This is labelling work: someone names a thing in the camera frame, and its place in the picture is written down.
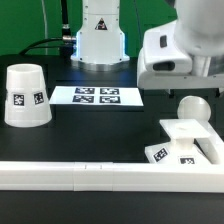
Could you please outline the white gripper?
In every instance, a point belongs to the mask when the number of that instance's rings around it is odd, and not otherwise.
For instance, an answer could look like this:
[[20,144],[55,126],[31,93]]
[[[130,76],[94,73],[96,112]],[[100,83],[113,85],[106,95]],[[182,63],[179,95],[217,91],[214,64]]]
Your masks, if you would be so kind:
[[178,46],[176,22],[149,29],[137,62],[137,86],[144,90],[224,88],[224,53],[196,56]]

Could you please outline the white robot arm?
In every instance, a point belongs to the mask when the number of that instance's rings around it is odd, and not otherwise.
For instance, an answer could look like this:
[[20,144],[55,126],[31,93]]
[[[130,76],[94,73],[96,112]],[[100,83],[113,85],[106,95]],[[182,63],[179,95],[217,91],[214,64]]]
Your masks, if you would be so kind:
[[[147,30],[137,61],[141,89],[224,88],[224,0],[165,0],[177,19]],[[74,64],[108,71],[129,61],[120,0],[83,0]]]

